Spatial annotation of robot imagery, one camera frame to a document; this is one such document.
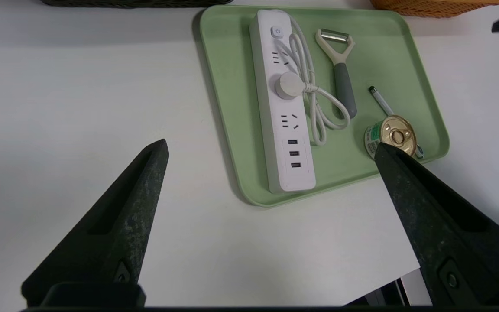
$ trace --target white power strip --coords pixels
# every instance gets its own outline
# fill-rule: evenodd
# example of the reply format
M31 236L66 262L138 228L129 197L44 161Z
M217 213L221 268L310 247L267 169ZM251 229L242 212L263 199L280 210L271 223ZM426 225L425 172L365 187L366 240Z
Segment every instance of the white power strip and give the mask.
M284 99L275 91L281 75L296 68L286 53L292 33L290 17L284 12L259 10L249 32L269 190L283 193L312 189L315 169L303 97L299 94Z

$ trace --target black basket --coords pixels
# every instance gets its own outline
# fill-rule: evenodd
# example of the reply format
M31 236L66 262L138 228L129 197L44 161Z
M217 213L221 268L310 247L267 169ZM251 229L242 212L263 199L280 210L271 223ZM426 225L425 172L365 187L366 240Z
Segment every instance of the black basket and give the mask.
M203 8L232 0L41 0L48 6L95 8Z

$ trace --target power button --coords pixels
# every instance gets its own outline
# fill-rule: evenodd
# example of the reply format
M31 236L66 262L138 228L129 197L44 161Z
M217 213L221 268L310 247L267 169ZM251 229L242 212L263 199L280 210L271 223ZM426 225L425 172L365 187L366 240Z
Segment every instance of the power button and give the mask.
M278 26L272 26L271 27L271 35L273 36L273 38L280 39L280 38L284 37L284 32L282 31L282 28L280 28Z

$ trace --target table surface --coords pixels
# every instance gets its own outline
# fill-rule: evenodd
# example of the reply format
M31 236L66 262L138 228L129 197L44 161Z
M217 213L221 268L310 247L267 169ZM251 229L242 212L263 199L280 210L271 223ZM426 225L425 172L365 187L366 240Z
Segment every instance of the table surface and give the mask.
M341 305L418 267L379 178L273 209L244 202L199 12L0 0L0 311L24 307L20 283L161 138L170 160L139 281L148 305ZM498 18L499 6L406 17L451 138L427 167L497 223Z

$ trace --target screw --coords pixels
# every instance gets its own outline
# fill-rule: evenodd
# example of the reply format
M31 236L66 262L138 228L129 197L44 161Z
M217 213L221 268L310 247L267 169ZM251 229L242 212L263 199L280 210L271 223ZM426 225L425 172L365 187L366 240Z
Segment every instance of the screw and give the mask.
M458 282L456 276L454 275L454 273L452 273L452 272L448 273L447 281L448 281L448 285L451 288L457 288L459 286L459 282Z

